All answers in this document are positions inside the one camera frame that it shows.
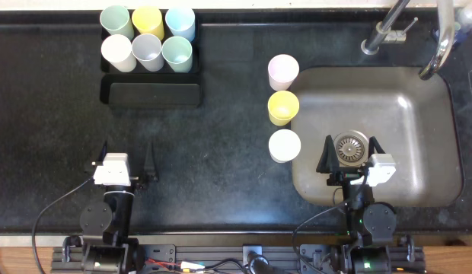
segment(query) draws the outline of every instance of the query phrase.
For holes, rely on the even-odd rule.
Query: drain strainer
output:
[[[349,130],[339,134],[334,147],[340,162],[347,166],[359,166],[367,160],[368,139],[361,132]]]

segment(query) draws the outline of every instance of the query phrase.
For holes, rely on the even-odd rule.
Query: sink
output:
[[[327,186],[329,176],[315,169],[326,136],[334,139],[350,130],[364,134],[365,140],[375,136],[397,164],[388,182],[373,187],[376,201],[446,206],[457,199],[463,180],[448,86],[437,75],[420,80],[418,71],[310,68],[295,79],[291,91],[300,110],[291,127],[302,150],[292,162],[292,176],[304,199],[332,205],[336,187]],[[338,191],[336,202],[341,200]]]

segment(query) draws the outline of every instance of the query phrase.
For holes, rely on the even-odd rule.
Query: chrome faucet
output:
[[[407,38],[406,32],[417,22],[413,22],[405,30],[391,30],[400,13],[405,9],[410,0],[398,0],[395,6],[388,12],[382,22],[376,24],[370,37],[363,40],[361,49],[368,55],[378,52],[382,43],[404,43]],[[435,55],[429,64],[424,66],[419,77],[422,80],[431,78],[444,64],[451,52],[454,41],[454,7],[452,0],[437,0],[437,12],[439,16],[439,41]]]

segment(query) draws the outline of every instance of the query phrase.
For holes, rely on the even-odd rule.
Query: bottle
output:
[[[454,22],[454,42],[452,45],[453,49],[456,49],[461,43],[463,43],[467,37],[472,34],[472,1],[456,13]],[[434,29],[432,31],[434,40],[439,39],[439,30]]]

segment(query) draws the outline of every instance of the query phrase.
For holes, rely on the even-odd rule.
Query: black countertop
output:
[[[267,142],[268,61],[294,56],[312,66],[421,66],[435,52],[435,11],[402,45],[376,56],[359,45],[383,11],[201,11],[203,103],[195,110],[111,110],[99,101],[98,13],[0,13],[0,234],[29,232],[40,210],[85,180],[83,165],[104,140],[131,164],[154,143],[160,180],[136,194],[134,234],[163,231],[291,231],[324,210],[303,200],[291,163],[276,164]],[[458,200],[442,208],[398,208],[397,231],[472,231],[472,37],[448,58],[464,171]],[[86,186],[51,208],[40,231],[80,232],[81,210],[102,199]],[[345,231],[337,212],[312,231]]]

